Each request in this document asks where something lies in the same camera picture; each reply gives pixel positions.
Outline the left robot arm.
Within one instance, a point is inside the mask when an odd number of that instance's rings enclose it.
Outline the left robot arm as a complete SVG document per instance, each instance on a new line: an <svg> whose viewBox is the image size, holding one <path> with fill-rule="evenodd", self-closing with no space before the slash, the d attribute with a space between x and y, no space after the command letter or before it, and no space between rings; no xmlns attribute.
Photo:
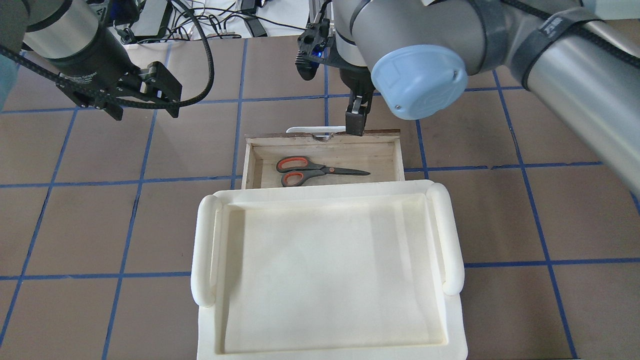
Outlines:
<svg viewBox="0 0 640 360"><path fill-rule="evenodd" d="M159 61L134 64L84 0L3 0L1 47L18 54L23 45L55 68L55 86L78 107L120 121L124 110L106 97L132 97L179 114L182 84Z"/></svg>

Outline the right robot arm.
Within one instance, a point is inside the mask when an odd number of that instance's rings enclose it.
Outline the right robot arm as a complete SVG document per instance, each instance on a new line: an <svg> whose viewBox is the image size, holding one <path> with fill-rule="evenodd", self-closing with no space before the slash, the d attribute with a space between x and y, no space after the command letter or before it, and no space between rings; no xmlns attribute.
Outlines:
<svg viewBox="0 0 640 360"><path fill-rule="evenodd" d="M419 120L499 66L640 189L639 45L585 0L335 0L338 52L387 107Z"/></svg>

